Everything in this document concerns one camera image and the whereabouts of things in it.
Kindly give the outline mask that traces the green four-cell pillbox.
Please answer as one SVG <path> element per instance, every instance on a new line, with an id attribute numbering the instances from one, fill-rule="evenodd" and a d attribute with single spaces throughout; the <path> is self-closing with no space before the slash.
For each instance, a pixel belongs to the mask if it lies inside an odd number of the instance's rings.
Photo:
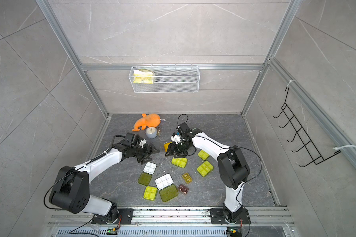
<path id="1" fill-rule="evenodd" d="M 151 163 L 151 162 L 146 163 L 146 165 L 143 169 L 143 173 L 140 175 L 137 182 L 141 185 L 148 186 L 156 168 L 157 168 L 156 164 Z"/>

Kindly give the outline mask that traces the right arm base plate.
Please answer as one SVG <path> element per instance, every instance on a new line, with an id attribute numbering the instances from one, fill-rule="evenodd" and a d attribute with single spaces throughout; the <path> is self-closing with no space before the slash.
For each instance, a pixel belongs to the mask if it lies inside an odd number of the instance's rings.
<path id="1" fill-rule="evenodd" d="M 209 209 L 211 224 L 250 224 L 250 215 L 248 209 L 240 208 L 236 212 L 230 212 L 227 208 Z"/>

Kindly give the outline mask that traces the amber lid small pillbox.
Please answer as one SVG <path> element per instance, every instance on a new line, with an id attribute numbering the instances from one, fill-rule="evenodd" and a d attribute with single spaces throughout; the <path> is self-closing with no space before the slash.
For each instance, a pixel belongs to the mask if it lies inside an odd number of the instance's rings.
<path id="1" fill-rule="evenodd" d="M 168 151 L 168 148 L 169 148 L 169 145 L 170 145 L 170 144 L 171 144 L 171 142 L 164 144 L 164 150 L 165 150 L 165 152 Z"/>

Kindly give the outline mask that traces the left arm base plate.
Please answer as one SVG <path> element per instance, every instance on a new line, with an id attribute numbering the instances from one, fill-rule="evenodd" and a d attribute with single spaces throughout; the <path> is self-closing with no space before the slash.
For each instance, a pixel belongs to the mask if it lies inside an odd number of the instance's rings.
<path id="1" fill-rule="evenodd" d="M 92 224 L 101 224 L 101 225 L 115 225 L 118 224 L 119 221 L 121 225 L 129 225 L 131 223 L 134 209 L 133 208 L 120 208 L 117 209 L 118 214 L 115 217 L 108 216 L 100 216 L 94 215 Z"/>

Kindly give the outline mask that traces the dark red small pillbox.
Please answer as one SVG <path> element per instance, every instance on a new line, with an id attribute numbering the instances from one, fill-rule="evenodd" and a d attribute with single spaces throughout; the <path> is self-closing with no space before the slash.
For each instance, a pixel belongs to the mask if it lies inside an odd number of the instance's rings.
<path id="1" fill-rule="evenodd" d="M 189 191 L 189 188 L 188 188 L 187 186 L 183 185 L 183 184 L 179 184 L 178 190 L 179 190 L 181 193 L 183 193 L 183 194 L 186 195 L 186 194 L 188 193 L 188 191 Z"/>

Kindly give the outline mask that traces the small green pillbox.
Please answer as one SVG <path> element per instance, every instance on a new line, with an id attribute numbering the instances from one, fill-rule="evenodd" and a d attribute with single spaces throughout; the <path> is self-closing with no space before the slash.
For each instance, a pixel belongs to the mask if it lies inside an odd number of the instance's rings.
<path id="1" fill-rule="evenodd" d="M 201 151 L 199 151 L 198 156 L 202 160 L 206 161 L 209 158 L 210 155 L 208 153 L 206 153 L 204 150 L 201 150 Z"/>

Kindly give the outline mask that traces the green lid six-cell pillbox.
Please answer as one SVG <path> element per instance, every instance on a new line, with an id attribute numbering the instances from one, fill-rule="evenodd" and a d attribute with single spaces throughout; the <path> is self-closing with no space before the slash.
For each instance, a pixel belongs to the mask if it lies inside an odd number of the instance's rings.
<path id="1" fill-rule="evenodd" d="M 172 164 L 180 168 L 185 168 L 187 165 L 187 158 L 173 158 Z"/>

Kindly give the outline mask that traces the orange whale toy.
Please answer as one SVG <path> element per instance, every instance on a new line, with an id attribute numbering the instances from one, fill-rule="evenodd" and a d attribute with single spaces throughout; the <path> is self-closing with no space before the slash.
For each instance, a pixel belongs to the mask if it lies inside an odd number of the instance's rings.
<path id="1" fill-rule="evenodd" d="M 137 132 L 141 130 L 145 130 L 147 127 L 157 127 L 161 121 L 165 121 L 161 119 L 158 114 L 142 114 L 142 118 L 138 119 L 132 131 Z"/>

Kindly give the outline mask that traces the small yellow clear pillbox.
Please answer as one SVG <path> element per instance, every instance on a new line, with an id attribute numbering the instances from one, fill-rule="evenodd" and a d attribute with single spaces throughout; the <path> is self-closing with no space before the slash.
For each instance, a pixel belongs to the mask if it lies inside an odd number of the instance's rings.
<path id="1" fill-rule="evenodd" d="M 192 182 L 192 177 L 190 176 L 190 174 L 188 172 L 184 173 L 182 175 L 182 178 L 184 179 L 185 183 L 187 183 L 187 184 Z"/>

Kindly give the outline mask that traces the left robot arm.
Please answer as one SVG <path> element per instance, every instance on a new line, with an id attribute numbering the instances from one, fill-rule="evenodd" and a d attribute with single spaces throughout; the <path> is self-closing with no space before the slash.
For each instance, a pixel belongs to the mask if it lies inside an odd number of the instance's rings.
<path id="1" fill-rule="evenodd" d="M 119 224 L 122 217 L 118 205 L 91 195 L 90 183 L 110 167 L 128 158 L 139 164 L 152 160 L 160 151 L 138 134 L 115 135 L 109 147 L 91 160 L 76 166 L 64 166 L 54 184 L 46 192 L 43 203 L 50 210 L 66 210 L 73 214 L 93 214 L 93 220 Z"/>

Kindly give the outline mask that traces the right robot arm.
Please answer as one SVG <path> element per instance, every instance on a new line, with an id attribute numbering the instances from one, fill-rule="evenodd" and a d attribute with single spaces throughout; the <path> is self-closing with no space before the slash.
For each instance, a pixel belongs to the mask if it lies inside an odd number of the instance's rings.
<path id="1" fill-rule="evenodd" d="M 226 186 L 226 196 L 222 211 L 216 212 L 213 208 L 210 213 L 219 222 L 250 224 L 249 212 L 242 204 L 242 194 L 244 185 L 262 173 L 261 157 L 257 156 L 260 161 L 258 174 L 249 178 L 251 170 L 242 151 L 247 150 L 256 155 L 251 149 L 224 145 L 210 138 L 202 130 L 190 128 L 187 122 L 177 123 L 177 131 L 173 133 L 171 140 L 172 143 L 166 149 L 166 157 L 185 158 L 189 156 L 189 149 L 195 148 L 203 150 L 217 161 L 220 178 Z"/>

